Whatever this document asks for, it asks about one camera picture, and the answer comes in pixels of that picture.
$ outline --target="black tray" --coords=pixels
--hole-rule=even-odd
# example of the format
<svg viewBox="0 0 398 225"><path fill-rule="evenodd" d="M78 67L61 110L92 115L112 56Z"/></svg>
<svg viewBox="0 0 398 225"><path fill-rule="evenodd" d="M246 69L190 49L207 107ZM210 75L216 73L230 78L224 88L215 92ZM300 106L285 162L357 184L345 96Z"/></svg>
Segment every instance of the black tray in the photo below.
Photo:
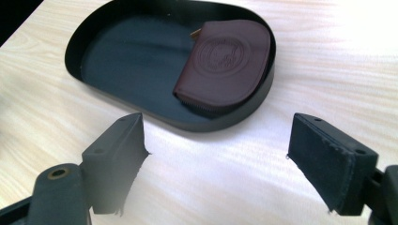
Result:
<svg viewBox="0 0 398 225"><path fill-rule="evenodd" d="M189 34L206 21L252 20L271 34L266 78L243 105L224 115L195 112L173 95L194 44ZM253 113L272 85L275 38L255 13L224 4L184 0L116 0L92 13L73 34L65 55L69 73L176 128L212 131Z"/></svg>

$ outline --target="brown leather pouch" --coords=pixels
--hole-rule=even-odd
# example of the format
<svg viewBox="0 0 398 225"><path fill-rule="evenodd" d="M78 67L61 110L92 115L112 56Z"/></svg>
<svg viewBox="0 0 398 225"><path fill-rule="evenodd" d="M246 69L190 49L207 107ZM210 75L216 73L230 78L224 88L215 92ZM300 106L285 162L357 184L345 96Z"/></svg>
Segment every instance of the brown leather pouch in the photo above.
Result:
<svg viewBox="0 0 398 225"><path fill-rule="evenodd" d="M173 94L195 108L227 113L262 82L269 48L269 31L258 22L205 22Z"/></svg>

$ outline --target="light wood surface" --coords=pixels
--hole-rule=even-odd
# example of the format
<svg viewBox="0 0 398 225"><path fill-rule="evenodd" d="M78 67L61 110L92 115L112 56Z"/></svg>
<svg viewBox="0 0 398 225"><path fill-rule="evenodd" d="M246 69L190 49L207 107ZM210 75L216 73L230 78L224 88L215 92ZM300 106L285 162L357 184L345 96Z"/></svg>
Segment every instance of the light wood surface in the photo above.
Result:
<svg viewBox="0 0 398 225"><path fill-rule="evenodd" d="M64 55L78 25L107 0L45 0L0 48L0 208L31 195L36 177L81 153L136 110L72 78ZM366 224L329 213L285 155L294 113L323 118L398 164L398 14L393 1L235 0L277 41L275 80L243 122L189 133L147 115L152 155L125 215L93 224Z"/></svg>

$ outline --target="embossed logo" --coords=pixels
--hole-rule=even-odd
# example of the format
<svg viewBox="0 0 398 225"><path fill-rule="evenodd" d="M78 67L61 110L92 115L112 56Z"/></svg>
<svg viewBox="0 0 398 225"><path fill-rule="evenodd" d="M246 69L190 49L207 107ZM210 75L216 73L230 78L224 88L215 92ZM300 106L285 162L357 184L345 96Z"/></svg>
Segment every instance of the embossed logo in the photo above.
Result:
<svg viewBox="0 0 398 225"><path fill-rule="evenodd" d="M200 45L195 64L201 73L228 76L243 68L248 45L233 37L215 37Z"/></svg>

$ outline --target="wooden table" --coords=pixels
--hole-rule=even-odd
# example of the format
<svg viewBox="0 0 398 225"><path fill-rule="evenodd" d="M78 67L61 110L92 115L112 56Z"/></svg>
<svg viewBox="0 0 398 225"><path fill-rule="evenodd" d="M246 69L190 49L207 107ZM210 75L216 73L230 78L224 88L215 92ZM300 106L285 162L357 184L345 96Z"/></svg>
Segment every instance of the wooden table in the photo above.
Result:
<svg viewBox="0 0 398 225"><path fill-rule="evenodd" d="M81 153L117 118L136 113L72 78L64 55L78 25L107 0L45 0L0 49L0 208L31 195L53 165ZM275 80L260 108L216 132L145 117L151 155L125 215L93 224L366 224L329 213L285 155L294 113L329 121L398 163L395 3L235 0L277 40Z"/></svg>

